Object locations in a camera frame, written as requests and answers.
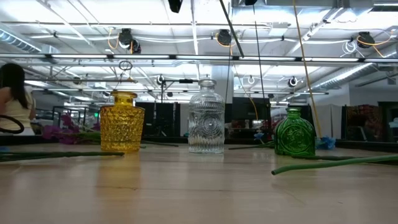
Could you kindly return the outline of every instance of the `glass vase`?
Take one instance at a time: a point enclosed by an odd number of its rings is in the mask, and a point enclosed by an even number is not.
[[[301,108],[287,108],[287,117],[275,129],[275,153],[278,155],[315,155],[315,130],[300,117]]]
[[[145,109],[134,107],[135,93],[113,91],[114,105],[101,107],[101,150],[136,152],[141,144]]]
[[[193,95],[189,102],[189,151],[223,153],[224,99],[215,93],[215,80],[200,80],[199,85],[200,92]]]

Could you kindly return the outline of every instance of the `woman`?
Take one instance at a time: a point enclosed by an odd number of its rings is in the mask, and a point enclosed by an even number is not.
[[[25,130],[19,135],[34,135],[30,121],[35,118],[35,101],[24,88],[25,71],[14,63],[0,68],[0,114],[20,121]],[[16,123],[0,118],[0,128],[18,130]]]

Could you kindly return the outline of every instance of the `ceiling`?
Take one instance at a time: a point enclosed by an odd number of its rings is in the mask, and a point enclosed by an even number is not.
[[[180,12],[174,13],[169,9],[169,2],[166,0],[49,0],[48,9],[39,3],[40,0],[13,0],[0,1],[0,21],[16,34],[26,38],[34,45],[50,45],[63,54],[126,54],[128,50],[118,47],[112,49],[107,38],[117,37],[121,28],[131,28],[142,49],[141,54],[167,54],[167,55],[229,55],[229,47],[223,47],[214,39],[220,29],[228,29],[228,23],[220,6],[219,0],[197,0],[184,1]],[[312,30],[310,38],[304,42],[306,57],[367,57],[376,51],[373,48],[352,50],[352,54],[346,54],[345,49],[352,49],[346,42],[350,38],[356,38],[358,32],[367,31],[374,37],[376,42],[383,42],[396,35],[398,28],[398,12],[371,11],[371,7],[356,7],[363,9],[360,14],[353,12],[344,13],[342,16],[331,19],[324,26],[317,28],[317,24],[328,15],[330,7],[320,6],[300,7],[298,20],[302,34]],[[227,10],[230,12],[234,30],[238,35],[243,53],[252,56],[293,56],[301,57],[299,48],[292,50],[297,44],[299,35],[295,17],[291,13],[291,6],[274,7],[256,6],[256,16],[252,11],[246,10],[252,7],[230,7],[237,2],[224,1]],[[193,16],[196,27],[192,26]],[[257,34],[260,40],[257,46],[256,30],[254,21],[257,24]],[[116,40],[109,40],[112,46]],[[379,50],[391,44],[397,39],[391,37],[390,41],[378,46]],[[233,55],[240,55],[237,45],[231,48]],[[0,42],[2,53],[26,53],[5,42]],[[67,67],[53,66],[52,72],[49,66],[37,66],[29,62],[31,60],[20,60],[30,69],[31,78],[45,78],[58,73],[56,78],[65,79],[82,77],[84,79],[115,79],[120,78],[122,70],[118,67]],[[150,63],[150,60],[139,61]],[[105,83],[107,88],[123,89],[156,89],[156,78],[162,74],[169,79],[197,79],[206,75],[212,75],[212,67],[217,66],[211,63],[183,63],[177,66],[134,66],[126,72],[123,79],[131,76],[138,83]],[[328,75],[337,70],[337,65],[309,66],[308,73],[311,82]],[[245,90],[261,90],[260,82],[254,85],[249,83],[249,78],[256,81],[260,77],[258,64],[236,64],[232,69],[235,76],[238,76]],[[264,90],[267,91],[294,91],[289,88],[287,80],[295,76],[299,81],[306,80],[305,69],[302,65],[263,65],[261,71],[264,75]],[[64,86],[65,88],[92,88],[93,83],[83,82],[75,85],[71,82],[48,82],[51,86]],[[197,84],[173,84],[170,90],[197,90]],[[190,93],[174,97],[178,99],[189,99]],[[142,99],[153,100],[153,95],[140,93]]]

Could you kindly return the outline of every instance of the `table surface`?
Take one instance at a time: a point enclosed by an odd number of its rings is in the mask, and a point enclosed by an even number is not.
[[[124,157],[0,163],[0,223],[397,223],[398,167],[361,164],[272,176],[277,167],[314,161],[276,156],[271,149],[223,155],[187,151],[184,144],[148,145]],[[335,149],[317,154],[387,153]]]

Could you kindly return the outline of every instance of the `woman's dark hair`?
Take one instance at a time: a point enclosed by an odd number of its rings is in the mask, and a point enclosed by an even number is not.
[[[0,86],[9,87],[11,96],[18,100],[23,108],[28,109],[25,95],[25,71],[14,63],[8,63],[0,68]]]

